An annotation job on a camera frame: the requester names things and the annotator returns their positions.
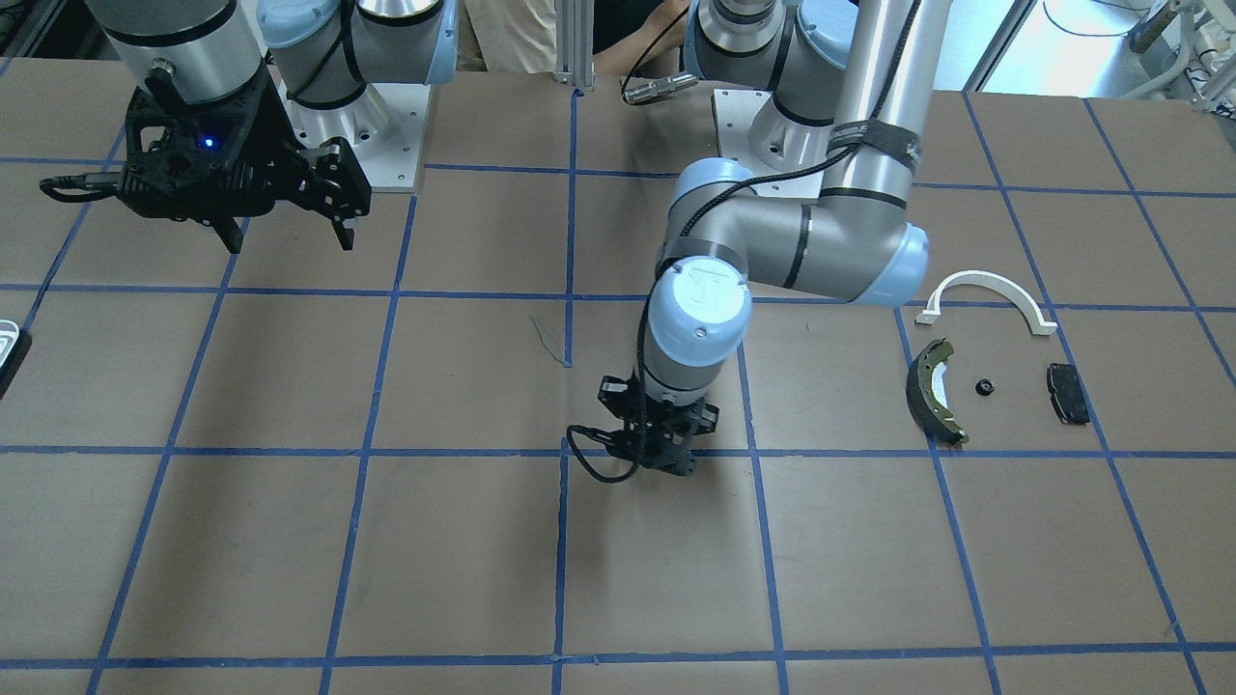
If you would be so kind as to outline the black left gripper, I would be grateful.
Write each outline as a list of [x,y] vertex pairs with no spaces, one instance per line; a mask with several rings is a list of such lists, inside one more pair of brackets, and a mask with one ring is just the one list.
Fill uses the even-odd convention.
[[602,432],[606,453],[675,476],[693,474],[691,443],[714,432],[719,418],[718,406],[706,399],[692,404],[654,402],[637,390],[637,378],[623,381],[614,375],[602,378],[599,402],[624,424],[618,432]]

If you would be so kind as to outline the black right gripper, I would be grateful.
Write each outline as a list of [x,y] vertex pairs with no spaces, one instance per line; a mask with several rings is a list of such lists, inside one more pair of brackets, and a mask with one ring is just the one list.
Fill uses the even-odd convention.
[[210,216],[231,255],[243,231],[235,216],[295,205],[326,216],[344,251],[375,189],[349,139],[303,148],[267,68],[235,92],[190,104],[169,68],[150,68],[129,101],[121,202],[142,216]]

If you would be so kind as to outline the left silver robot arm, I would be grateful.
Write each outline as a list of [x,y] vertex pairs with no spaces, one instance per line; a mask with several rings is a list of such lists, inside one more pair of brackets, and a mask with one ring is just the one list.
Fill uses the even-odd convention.
[[908,195],[949,1],[693,1],[685,66],[764,92],[753,163],[696,161],[677,177],[632,373],[607,375],[616,432],[572,425],[632,469],[693,472],[716,429],[706,399],[742,346],[755,283],[900,307],[929,260]]

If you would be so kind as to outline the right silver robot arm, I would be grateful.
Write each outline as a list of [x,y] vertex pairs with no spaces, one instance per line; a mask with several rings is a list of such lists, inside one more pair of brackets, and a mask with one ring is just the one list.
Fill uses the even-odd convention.
[[450,82],[455,1],[90,1],[137,82],[120,169],[48,178],[57,202],[117,199],[140,216],[213,229],[278,202],[325,216],[344,250],[371,210],[375,155],[400,153],[379,84]]

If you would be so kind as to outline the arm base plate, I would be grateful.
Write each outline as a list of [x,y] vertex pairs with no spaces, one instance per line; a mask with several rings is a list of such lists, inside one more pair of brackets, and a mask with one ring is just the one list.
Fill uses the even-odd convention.
[[414,193],[421,172],[433,87],[379,83],[344,108],[315,110],[286,100],[292,127],[308,147],[344,137],[375,192]]
[[831,119],[796,122],[769,92],[714,90],[718,153],[753,176],[782,176],[822,163],[829,150]]

